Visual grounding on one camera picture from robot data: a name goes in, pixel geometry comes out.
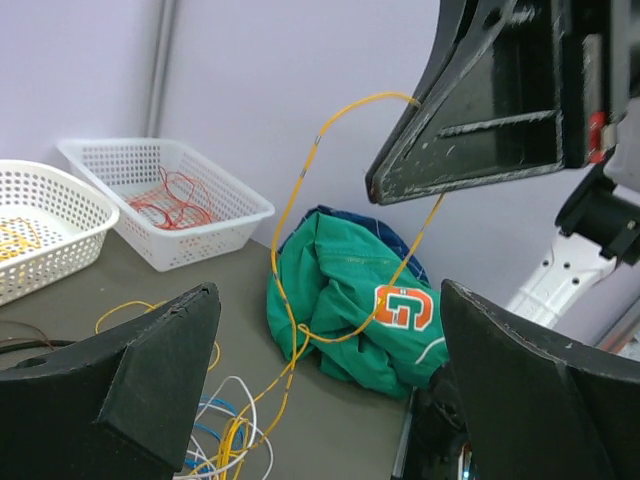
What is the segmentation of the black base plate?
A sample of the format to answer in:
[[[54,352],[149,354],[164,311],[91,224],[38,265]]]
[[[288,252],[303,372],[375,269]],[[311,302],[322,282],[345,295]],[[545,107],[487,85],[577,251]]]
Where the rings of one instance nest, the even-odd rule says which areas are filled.
[[[457,383],[448,363],[409,400],[392,479],[475,479]]]

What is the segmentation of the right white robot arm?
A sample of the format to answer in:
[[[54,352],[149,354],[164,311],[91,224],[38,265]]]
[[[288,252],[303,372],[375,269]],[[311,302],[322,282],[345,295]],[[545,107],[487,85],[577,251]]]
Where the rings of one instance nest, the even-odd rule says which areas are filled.
[[[388,205],[586,169],[539,267],[508,310],[554,326],[590,287],[639,260],[639,168],[616,158],[639,96],[635,1],[444,1],[407,107],[365,176]]]

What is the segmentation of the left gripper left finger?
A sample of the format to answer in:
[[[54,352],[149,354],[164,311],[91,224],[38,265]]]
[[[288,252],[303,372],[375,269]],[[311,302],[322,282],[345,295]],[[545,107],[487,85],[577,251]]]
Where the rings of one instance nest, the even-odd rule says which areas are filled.
[[[183,466],[220,313],[219,291],[205,282],[2,370],[2,478],[172,478]]]

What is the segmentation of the blue plaid cloth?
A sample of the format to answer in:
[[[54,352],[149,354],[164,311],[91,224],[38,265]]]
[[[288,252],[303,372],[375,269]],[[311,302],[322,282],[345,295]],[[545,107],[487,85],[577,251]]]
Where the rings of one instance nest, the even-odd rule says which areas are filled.
[[[278,276],[284,287],[304,280],[316,289],[337,285],[362,295],[389,282],[407,261],[399,280],[425,289],[424,267],[385,222],[326,205],[306,212],[278,249]]]

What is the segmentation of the middle white perforated basket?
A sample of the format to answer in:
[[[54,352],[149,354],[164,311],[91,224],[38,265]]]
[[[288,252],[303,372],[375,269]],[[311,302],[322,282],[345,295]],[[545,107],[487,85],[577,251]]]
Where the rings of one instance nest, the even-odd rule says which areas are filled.
[[[119,220],[101,192],[52,166],[1,161],[1,303],[92,265]]]

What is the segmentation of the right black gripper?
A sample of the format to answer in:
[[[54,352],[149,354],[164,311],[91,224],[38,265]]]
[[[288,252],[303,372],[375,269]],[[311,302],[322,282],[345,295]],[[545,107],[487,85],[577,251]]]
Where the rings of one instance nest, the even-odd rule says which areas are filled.
[[[637,1],[443,1],[365,176],[389,205],[607,161],[639,96]]]

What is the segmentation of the right white mesh basket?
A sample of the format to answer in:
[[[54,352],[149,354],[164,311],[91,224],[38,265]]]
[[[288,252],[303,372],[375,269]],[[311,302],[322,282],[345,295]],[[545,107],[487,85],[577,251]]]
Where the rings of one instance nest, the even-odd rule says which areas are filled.
[[[237,251],[274,206],[214,161],[175,140],[66,139],[70,171],[120,210],[116,232],[155,270]]]

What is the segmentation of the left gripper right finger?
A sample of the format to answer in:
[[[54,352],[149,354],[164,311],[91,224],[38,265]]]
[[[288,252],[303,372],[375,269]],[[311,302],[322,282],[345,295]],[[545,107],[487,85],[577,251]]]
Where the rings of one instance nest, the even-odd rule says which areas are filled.
[[[443,281],[440,310],[480,478],[638,478],[638,362],[455,281]]]

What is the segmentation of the green jersey shirt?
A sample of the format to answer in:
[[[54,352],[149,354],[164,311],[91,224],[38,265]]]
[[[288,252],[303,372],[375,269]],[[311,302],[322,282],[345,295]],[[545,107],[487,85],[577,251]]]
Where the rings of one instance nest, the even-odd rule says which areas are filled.
[[[337,285],[316,289],[307,280],[284,287],[273,275],[267,324],[284,357],[316,353],[324,374],[395,398],[426,387],[449,359],[440,293],[401,282],[406,265],[362,295]]]

